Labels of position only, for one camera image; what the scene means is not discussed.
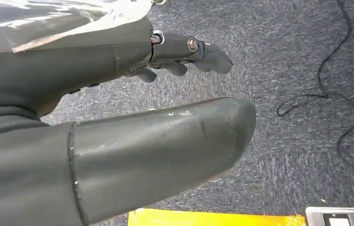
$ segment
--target yellow object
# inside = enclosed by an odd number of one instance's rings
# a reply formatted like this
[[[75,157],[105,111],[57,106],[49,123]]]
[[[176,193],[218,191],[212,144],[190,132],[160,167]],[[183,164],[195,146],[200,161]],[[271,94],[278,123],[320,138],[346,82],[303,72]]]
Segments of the yellow object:
[[[129,226],[306,226],[305,218],[229,213],[138,209],[129,213]]]

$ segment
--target gray robot finger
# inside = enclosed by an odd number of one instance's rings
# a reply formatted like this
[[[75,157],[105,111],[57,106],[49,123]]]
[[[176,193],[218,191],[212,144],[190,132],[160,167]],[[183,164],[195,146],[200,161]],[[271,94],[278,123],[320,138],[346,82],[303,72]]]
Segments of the gray robot finger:
[[[226,74],[233,67],[230,57],[218,46],[198,41],[197,52],[190,57],[192,63],[201,71]]]
[[[146,67],[137,69],[135,75],[139,77],[142,81],[148,83],[155,81],[156,78],[158,77],[157,74],[155,74],[153,71],[149,70]]]
[[[183,76],[188,71],[188,68],[185,65],[177,62],[165,63],[163,68],[167,69],[170,73],[172,73],[175,76]]]

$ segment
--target gray plastic cover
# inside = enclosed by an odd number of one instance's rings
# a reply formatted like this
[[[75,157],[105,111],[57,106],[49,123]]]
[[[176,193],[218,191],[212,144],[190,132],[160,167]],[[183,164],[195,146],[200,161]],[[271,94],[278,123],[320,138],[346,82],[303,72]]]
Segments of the gray plastic cover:
[[[132,23],[146,16],[152,4],[152,0],[0,0],[0,53]]]

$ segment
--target black wire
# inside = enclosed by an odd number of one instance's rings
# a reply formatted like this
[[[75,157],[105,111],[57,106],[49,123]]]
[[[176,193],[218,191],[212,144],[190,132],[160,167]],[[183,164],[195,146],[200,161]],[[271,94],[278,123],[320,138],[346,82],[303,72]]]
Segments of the black wire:
[[[293,109],[299,107],[300,104],[295,103],[295,104],[294,104],[293,106],[291,106],[288,110],[286,110],[286,111],[280,113],[280,110],[281,110],[281,108],[282,108],[283,106],[285,106],[288,102],[291,102],[291,101],[296,100],[296,99],[301,98],[301,97],[314,97],[315,99],[319,99],[319,98],[329,99],[329,98],[331,98],[331,96],[338,96],[339,98],[341,98],[341,99],[345,100],[347,103],[349,103],[350,106],[351,106],[351,107],[353,108],[353,110],[354,110],[354,103],[353,103],[349,98],[347,98],[346,96],[344,96],[344,95],[342,95],[342,94],[340,94],[340,93],[338,93],[338,92],[328,92],[328,91],[326,90],[326,88],[323,86],[322,80],[321,80],[321,76],[320,76],[321,71],[322,71],[322,69],[323,69],[325,63],[326,63],[329,59],[331,59],[331,57],[332,57],[332,56],[340,49],[340,47],[349,39],[349,36],[350,36],[350,34],[351,34],[351,32],[352,32],[352,25],[351,25],[351,23],[350,23],[349,17],[347,16],[347,13],[346,13],[346,11],[345,11],[345,8],[344,8],[344,6],[343,6],[343,3],[341,2],[341,0],[336,0],[336,1],[337,1],[337,4],[338,4],[338,6],[339,6],[341,12],[342,12],[342,15],[343,15],[344,19],[345,19],[346,26],[347,26],[347,32],[346,32],[345,38],[344,38],[344,39],[339,43],[339,45],[323,60],[323,62],[322,62],[322,63],[320,64],[320,66],[318,67],[317,74],[316,74],[316,78],[317,78],[318,88],[319,88],[321,94],[303,94],[303,95],[299,95],[299,96],[293,97],[293,98],[291,98],[291,99],[289,99],[289,100],[283,102],[283,103],[277,108],[277,115],[280,116],[280,117],[281,117],[281,116],[284,116],[284,115],[286,115],[286,114],[288,114],[288,113],[289,113],[290,111],[292,111]],[[336,152],[337,152],[337,154],[338,154],[338,157],[341,158],[342,161],[343,161],[345,164],[349,165],[350,167],[352,167],[352,168],[354,169],[354,164],[351,163],[350,161],[348,161],[345,157],[343,157],[342,152],[341,152],[341,150],[340,150],[340,148],[339,148],[339,145],[340,145],[342,139],[343,139],[344,137],[346,137],[346,135],[348,135],[353,129],[354,129],[354,123],[353,123],[342,135],[339,136],[338,141],[337,141],[336,146],[335,146],[335,150],[336,150]]]

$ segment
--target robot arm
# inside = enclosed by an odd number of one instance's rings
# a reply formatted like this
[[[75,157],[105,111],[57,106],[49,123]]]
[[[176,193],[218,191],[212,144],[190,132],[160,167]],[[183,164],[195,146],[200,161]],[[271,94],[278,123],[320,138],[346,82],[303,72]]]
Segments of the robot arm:
[[[88,226],[195,187],[230,169],[254,132],[245,99],[216,98],[49,126],[67,94],[123,75],[153,81],[193,64],[227,73],[218,47],[154,31],[145,17],[0,53],[0,226]]]

